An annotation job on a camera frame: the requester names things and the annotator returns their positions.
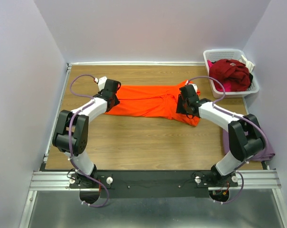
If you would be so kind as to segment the orange t shirt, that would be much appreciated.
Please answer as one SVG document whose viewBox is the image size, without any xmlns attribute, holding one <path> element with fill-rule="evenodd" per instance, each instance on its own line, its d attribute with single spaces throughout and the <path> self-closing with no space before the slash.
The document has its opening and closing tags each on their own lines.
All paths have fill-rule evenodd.
<svg viewBox="0 0 287 228">
<path fill-rule="evenodd" d="M 132 117 L 162 117 L 176 120 L 191 126 L 197 126 L 198 117 L 187 117 L 176 113 L 179 88 L 187 81 L 177 85 L 122 85 L 117 92 L 119 104 L 113 107 L 107 115 Z"/>
</svg>

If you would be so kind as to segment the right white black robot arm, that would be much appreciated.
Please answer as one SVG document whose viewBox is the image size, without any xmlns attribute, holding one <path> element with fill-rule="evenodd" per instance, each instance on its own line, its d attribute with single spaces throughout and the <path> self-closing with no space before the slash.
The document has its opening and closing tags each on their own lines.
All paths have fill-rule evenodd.
<svg viewBox="0 0 287 228">
<path fill-rule="evenodd" d="M 178 114 L 206 119 L 228 133 L 229 151 L 210 171 L 194 173 L 197 186 L 221 186 L 244 162 L 267 148 L 268 140 L 256 116 L 236 114 L 209 99 L 200 99 L 193 84 L 185 85 L 179 91 Z"/>
</svg>

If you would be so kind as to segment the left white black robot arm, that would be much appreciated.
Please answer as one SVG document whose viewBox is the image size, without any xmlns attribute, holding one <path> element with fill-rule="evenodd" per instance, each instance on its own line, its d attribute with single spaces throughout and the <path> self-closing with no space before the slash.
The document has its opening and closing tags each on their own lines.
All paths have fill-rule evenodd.
<svg viewBox="0 0 287 228">
<path fill-rule="evenodd" d="M 104 76 L 95 82 L 99 89 L 96 95 L 78 95 L 88 97 L 89 102 L 74 110 L 62 110 L 59 113 L 52 138 L 52 145 L 68 156 L 75 172 L 81 176 L 80 182 L 87 188 L 93 187 L 96 183 L 101 185 L 97 180 L 96 165 L 85 150 L 89 124 L 120 103 L 117 98 L 117 92 L 121 87 L 119 81 Z"/>
</svg>

